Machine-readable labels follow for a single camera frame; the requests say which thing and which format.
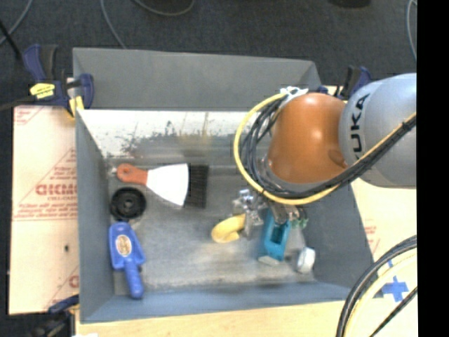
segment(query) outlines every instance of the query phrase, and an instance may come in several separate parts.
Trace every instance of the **orange object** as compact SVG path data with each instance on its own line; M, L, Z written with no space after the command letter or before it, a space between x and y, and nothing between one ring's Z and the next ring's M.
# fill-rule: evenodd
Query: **orange object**
M117 178L125 183L137 183L138 185L147 185L148 171L141 170L131 164L120 164L117 167Z
M268 167L288 183L317 183L346 169L338 144L345 103L324 93L308 93L288 102L272 129Z

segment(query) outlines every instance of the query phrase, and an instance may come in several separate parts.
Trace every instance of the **blue plastic toy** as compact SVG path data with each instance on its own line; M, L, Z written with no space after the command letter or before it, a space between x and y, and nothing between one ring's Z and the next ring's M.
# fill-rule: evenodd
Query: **blue plastic toy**
M145 255L132 227L126 222L117 222L109 228L109 250L112 267L124 270L130 296L142 298L144 286L138 266L145 262Z

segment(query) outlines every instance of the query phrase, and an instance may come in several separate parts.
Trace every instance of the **white cable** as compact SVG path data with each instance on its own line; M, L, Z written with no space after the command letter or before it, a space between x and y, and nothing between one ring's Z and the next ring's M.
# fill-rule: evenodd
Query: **white cable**
M408 34L408 40L410 42L410 47L412 48L412 53L413 53L413 57L415 58L415 60L417 59L417 55L416 55L416 49L415 49L415 45L413 43L413 38L412 38L412 33L410 31L410 9L412 7L412 3L415 2L415 0L408 0L408 5L407 5L407 34Z
M410 47L412 49L413 57L416 61L417 60L416 49L415 49L415 45L413 43L412 33L411 33L411 29L410 29L410 10L411 10L412 4L414 4L416 7L418 7L418 3L415 0L408 0L406 28L407 28L408 41L409 41Z

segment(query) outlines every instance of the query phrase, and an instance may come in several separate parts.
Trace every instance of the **brush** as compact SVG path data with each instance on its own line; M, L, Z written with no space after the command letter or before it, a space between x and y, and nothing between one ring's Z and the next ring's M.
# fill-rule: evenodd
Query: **brush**
M137 183L178 206L206 207L208 165L172 164L150 170L132 164L117 166L125 183Z

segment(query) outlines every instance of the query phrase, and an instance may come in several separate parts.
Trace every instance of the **yellow clamp label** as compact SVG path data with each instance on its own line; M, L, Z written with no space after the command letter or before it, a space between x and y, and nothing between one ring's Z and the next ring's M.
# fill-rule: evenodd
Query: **yellow clamp label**
M47 98L49 96L52 96L54 90L55 90L55 85L45 84L45 83L40 82L40 83L34 85L33 87L31 87L29 92L33 96L36 96L36 98L39 100L42 98Z

